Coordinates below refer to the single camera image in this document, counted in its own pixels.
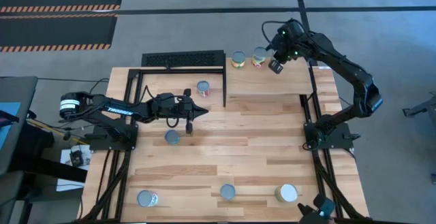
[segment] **black metal frame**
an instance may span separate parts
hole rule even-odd
[[[303,25],[306,29],[309,30],[309,20],[307,17],[307,12],[414,12],[414,11],[436,11],[436,6],[398,6],[398,7],[305,7],[304,0],[298,0],[298,7],[235,7],[235,8],[196,8],[196,9],[161,9],[161,10],[113,10],[111,13],[119,14],[119,15],[150,15],[150,14],[228,14],[228,13],[286,13],[286,12],[299,12]],[[32,15],[77,15],[77,14],[95,14],[95,12],[10,12],[10,13],[0,13],[0,16],[32,16]],[[311,122],[311,114],[309,109],[309,100],[313,100],[313,105],[315,108],[316,117],[319,118],[321,116],[320,103],[317,96],[317,87],[315,83],[315,77],[313,75],[312,67],[317,65],[316,61],[309,61],[309,73],[313,87],[313,93],[307,97],[306,95],[300,96],[301,105],[305,112],[306,122]],[[143,69],[131,69],[129,71],[129,77],[127,79],[126,90],[124,100],[127,101],[130,96],[130,90],[132,86],[132,81],[135,76],[138,74],[164,74],[167,70],[143,70]],[[171,70],[172,73],[184,73],[184,74],[192,74],[192,73],[220,73],[223,74],[223,104],[225,106],[225,98],[226,98],[226,78],[225,78],[225,65],[222,70],[209,70],[210,72],[205,72],[193,69],[185,69],[185,70]],[[138,83],[136,86],[136,94],[135,94],[135,102],[137,102],[140,98],[140,88],[142,85],[142,75],[138,76]],[[328,149],[323,149],[324,159],[326,161],[326,169],[328,175],[332,179],[333,183],[336,184],[336,180],[334,178],[334,170],[332,166],[332,160],[330,156],[330,151]],[[315,159],[319,157],[318,150],[312,151],[312,156],[315,162]],[[130,151],[125,153],[125,157],[130,158]],[[114,179],[115,171],[117,168],[119,159],[119,151],[115,151],[112,158],[112,165],[110,168],[110,177],[109,182]],[[318,172],[316,172],[316,179],[318,190],[320,193],[325,195],[325,188],[322,177]],[[127,174],[124,175],[121,179],[121,187],[119,190],[119,196],[116,205],[116,214],[115,219],[108,219],[108,209],[110,205],[110,199],[106,202],[104,207],[104,212],[102,215],[102,220],[97,221],[87,221],[85,223],[120,223],[121,220],[121,212],[123,206],[123,199],[125,194],[125,185],[127,181]],[[334,202],[336,204],[336,211],[338,218],[342,218],[342,207],[338,202],[337,198],[334,197]]]
[[[225,107],[225,100],[227,96],[227,81],[226,81],[226,75],[225,75],[225,63],[223,65],[223,69],[130,69],[129,73],[127,75],[127,84],[124,92],[124,101],[129,101],[130,93],[131,93],[131,87],[133,83],[133,79],[135,77],[138,78],[138,81],[136,83],[136,92],[134,97],[134,102],[137,103],[140,100],[141,96],[141,88],[142,88],[142,81],[144,80],[145,74],[222,74],[223,76],[223,106]],[[130,120],[130,125],[134,125],[135,120]],[[116,175],[116,169],[118,168],[118,161],[119,161],[119,150],[114,150],[114,154],[112,156],[112,163],[110,166],[109,171],[109,178],[108,178],[108,185],[115,179]],[[114,219],[108,219],[109,215],[109,207],[110,207],[110,201],[111,196],[109,196],[108,201],[104,204],[103,210],[102,210],[102,219],[103,221],[111,220],[111,221],[120,221],[121,220],[121,214],[123,211],[123,202],[124,202],[124,195],[125,195],[125,186],[127,183],[127,172],[129,170],[129,164],[130,164],[130,155],[131,150],[125,151],[125,160],[124,161],[127,165],[126,173],[122,176],[120,187],[119,187],[119,194],[116,200],[116,209],[115,209],[115,218]]]

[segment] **orange striped tape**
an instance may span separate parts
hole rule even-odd
[[[52,16],[0,16],[0,19],[79,18],[79,17],[118,17],[118,14],[77,14],[77,15],[52,15]]]
[[[71,44],[60,46],[0,46],[0,52],[108,50],[110,47],[110,44]]]
[[[85,10],[117,10],[119,5],[58,5],[58,6],[5,6],[0,12],[73,12]]]

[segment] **wooden tabletop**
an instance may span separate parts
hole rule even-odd
[[[292,65],[295,63],[288,63],[285,70],[298,69],[298,64]],[[297,203],[311,205],[317,195],[317,183],[311,153],[301,146],[305,141],[302,128],[305,116],[299,97],[293,91],[281,95],[267,95],[264,90],[258,94],[254,90],[240,95],[230,93],[236,87],[231,81],[234,80],[232,77],[236,78],[234,71],[242,76],[245,71],[259,76],[250,65],[246,63],[246,67],[239,70],[228,67],[226,108],[222,107],[219,74],[144,76],[143,85],[147,84],[152,94],[173,92],[181,95],[183,89],[191,88],[195,103],[209,109],[209,113],[193,122],[193,135],[186,135],[185,123],[181,123],[176,130],[182,138],[174,146],[164,140],[168,130],[165,120],[148,125],[138,123],[140,133],[131,156],[122,221],[298,221],[301,218]],[[112,69],[108,97],[123,98],[128,69]],[[266,69],[268,67],[263,66],[258,71],[272,73]],[[332,71],[316,67],[314,72],[322,112],[339,111],[341,104]],[[199,80],[210,83],[209,97],[202,98],[196,93]],[[270,80],[263,81],[268,84],[264,85],[265,89],[276,85]],[[310,79],[300,78],[300,82],[310,84]],[[357,211],[368,215],[354,160],[343,150],[331,150],[331,154],[338,186]],[[95,204],[105,156],[105,151],[92,156],[83,192],[84,213]],[[109,167],[108,163],[103,189]],[[225,183],[236,187],[236,197],[231,202],[219,194]],[[274,190],[282,184],[296,186],[296,202],[280,203],[275,199]],[[144,189],[158,194],[156,207],[137,205],[137,194]],[[110,217],[114,215],[114,207],[113,200]]]

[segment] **cable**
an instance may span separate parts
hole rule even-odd
[[[9,203],[10,201],[14,200],[15,197],[11,197],[8,200],[4,201],[3,203],[0,204],[0,207],[4,206],[5,204]]]
[[[344,100],[344,98],[342,98],[342,97],[339,97],[339,99],[341,99],[343,102],[345,102],[347,105],[349,105],[349,106],[352,106],[352,104],[350,103],[350,102],[348,102],[348,101],[346,101],[346,100]]]
[[[97,198],[95,199],[95,204],[97,204],[98,198],[100,197],[100,191],[102,189],[103,177],[104,177],[104,172],[106,171],[106,164],[108,164],[109,154],[110,154],[110,150],[108,150],[108,152],[106,153],[106,158],[104,159],[102,176],[100,177],[100,184],[98,186]]]
[[[150,95],[150,97],[151,97],[152,99],[155,98],[154,96],[151,95],[151,93],[150,93],[150,91],[149,91],[149,86],[146,85],[146,86],[144,87],[143,92],[142,92],[141,99],[139,99],[139,101],[136,102],[135,104],[131,104],[131,105],[129,106],[129,108],[133,108],[133,107],[136,107],[137,105],[141,104],[142,99],[144,99],[144,96],[145,96],[145,91],[148,92],[148,94]]]
[[[74,131],[74,130],[84,129],[84,128],[91,127],[91,126],[94,126],[94,125],[85,125],[85,126],[81,126],[81,127],[77,127],[77,128],[67,127],[67,128],[62,128],[62,129],[66,130],[66,131]]]
[[[320,147],[320,143],[319,143],[319,142],[317,142],[315,148],[309,148],[309,145],[307,144],[307,142],[305,142],[305,143],[302,145],[302,148],[303,148],[304,150],[307,150],[307,151],[318,150],[319,147]]]
[[[351,157],[353,157],[354,161],[356,160],[356,156],[354,156],[354,153],[350,149],[344,148],[345,152],[347,152]]]
[[[82,200],[82,196],[80,196],[80,214],[79,214],[79,219],[82,218],[82,214],[83,214],[83,200]]]
[[[108,82],[109,82],[109,79],[108,79],[108,78],[102,78],[101,80],[98,80],[98,81],[94,84],[94,86],[91,88],[91,90],[89,91],[89,93],[92,94],[94,88],[95,88],[95,87],[96,87],[100,82],[103,82],[104,80],[108,80]]]
[[[0,78],[19,78],[16,76],[2,76]],[[49,81],[70,81],[70,82],[98,82],[99,80],[77,80],[77,79],[65,79],[65,78],[38,78],[38,80],[49,80]]]
[[[168,122],[168,117],[166,117],[166,124],[169,126],[169,128],[175,128],[178,125],[178,117],[176,118],[176,123],[174,125],[170,125],[170,122]]]
[[[62,135],[62,136],[65,135],[64,133],[62,133],[62,132],[60,132],[60,131],[58,131],[58,130],[52,128],[50,125],[47,125],[47,124],[45,124],[45,123],[43,123],[43,122],[40,122],[40,121],[30,121],[30,120],[28,120],[28,122],[31,123],[32,125],[35,125],[36,127],[40,127],[40,128],[42,128],[42,129],[47,129],[47,130],[49,130],[49,131],[55,132],[55,133],[57,133],[58,135]],[[75,141],[75,142],[77,142],[77,143],[79,143],[79,144],[88,145],[86,142],[83,142],[83,141],[81,141],[81,140],[79,140],[79,139],[77,139],[77,138],[72,138],[72,140]]]
[[[281,21],[276,21],[276,20],[267,20],[266,22],[262,23],[262,28],[261,29],[262,29],[262,34],[264,35],[264,38],[266,39],[266,41],[268,41],[268,43],[270,45],[273,45],[273,43],[271,43],[271,41],[266,36],[265,29],[264,29],[265,24],[268,24],[268,23],[285,24],[286,22],[281,22]]]

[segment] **can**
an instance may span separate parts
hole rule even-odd
[[[204,80],[199,81],[199,83],[197,83],[197,91],[201,97],[208,97],[211,93],[211,90],[209,89],[209,83]]]
[[[170,129],[165,133],[165,141],[171,145],[175,145],[180,140],[180,135],[177,131]]]
[[[294,202],[297,200],[297,188],[291,184],[284,184],[275,189],[275,197],[279,202]]]
[[[219,190],[219,193],[224,198],[224,200],[230,201],[234,199],[234,196],[236,195],[236,189],[231,184],[224,184]]]
[[[245,64],[245,53],[237,50],[232,54],[232,66],[235,68],[242,68]]]
[[[159,198],[157,194],[153,191],[142,190],[141,192],[139,192],[136,200],[141,207],[153,207],[157,205],[157,201],[159,200]]]
[[[254,49],[253,57],[251,58],[251,63],[256,68],[261,68],[266,60],[266,49],[263,47],[257,47]]]

